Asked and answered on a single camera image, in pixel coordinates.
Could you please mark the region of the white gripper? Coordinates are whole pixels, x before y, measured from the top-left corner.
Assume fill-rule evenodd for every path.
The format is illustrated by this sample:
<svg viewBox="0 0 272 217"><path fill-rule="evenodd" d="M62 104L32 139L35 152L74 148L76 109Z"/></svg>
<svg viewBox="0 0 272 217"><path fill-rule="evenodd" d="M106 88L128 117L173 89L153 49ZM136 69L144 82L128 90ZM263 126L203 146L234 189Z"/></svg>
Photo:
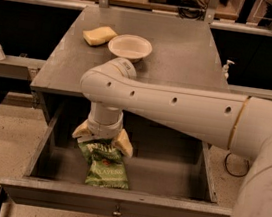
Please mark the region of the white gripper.
<svg viewBox="0 0 272 217"><path fill-rule="evenodd" d="M84 121L72 133L72 138L87 136L89 131L98 138L112 139L112 145L126 157L132 157L133 147L123 126L123 112L120 108L91 103L88 121Z"/></svg>

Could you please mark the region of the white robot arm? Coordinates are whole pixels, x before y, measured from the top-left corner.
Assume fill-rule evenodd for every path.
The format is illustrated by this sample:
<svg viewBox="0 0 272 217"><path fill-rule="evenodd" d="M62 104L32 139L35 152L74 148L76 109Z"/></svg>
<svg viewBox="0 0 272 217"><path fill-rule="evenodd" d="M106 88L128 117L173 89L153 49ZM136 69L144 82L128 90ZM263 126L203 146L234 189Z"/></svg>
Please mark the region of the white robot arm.
<svg viewBox="0 0 272 217"><path fill-rule="evenodd" d="M127 110L247 158L252 166L231 217L272 217L272 100L138 82L136 76L124 58L83 74L90 130L104 136Z"/></svg>

